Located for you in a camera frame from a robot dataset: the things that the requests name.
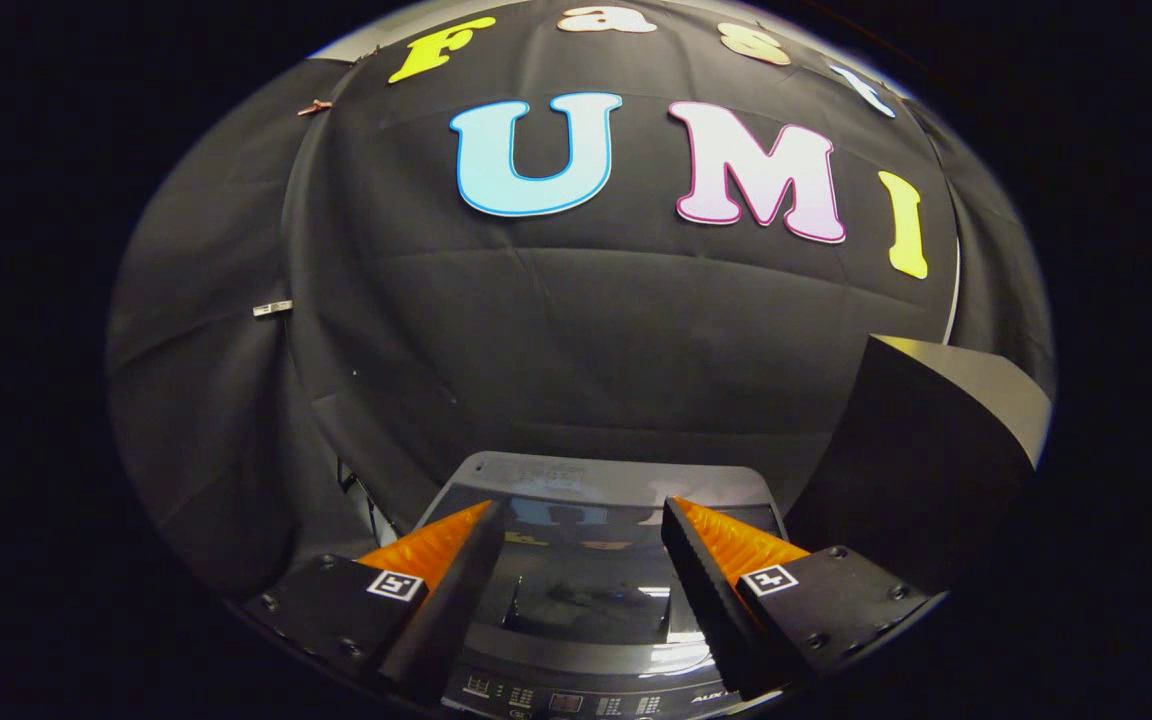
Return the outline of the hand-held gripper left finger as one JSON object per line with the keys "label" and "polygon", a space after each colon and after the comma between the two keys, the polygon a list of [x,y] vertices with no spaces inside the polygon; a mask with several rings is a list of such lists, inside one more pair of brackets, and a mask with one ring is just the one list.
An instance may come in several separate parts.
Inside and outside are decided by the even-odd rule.
{"label": "hand-held gripper left finger", "polygon": [[294,655],[367,694],[435,706],[505,544],[483,501],[361,559],[324,555],[242,602]]}

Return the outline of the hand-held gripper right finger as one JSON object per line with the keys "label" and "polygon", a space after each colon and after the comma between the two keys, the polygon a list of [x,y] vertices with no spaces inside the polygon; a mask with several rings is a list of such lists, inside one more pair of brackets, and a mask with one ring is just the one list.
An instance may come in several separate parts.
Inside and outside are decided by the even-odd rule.
{"label": "hand-held gripper right finger", "polygon": [[810,552],[669,497],[660,528],[727,691],[794,694],[890,643],[937,598],[841,544]]}

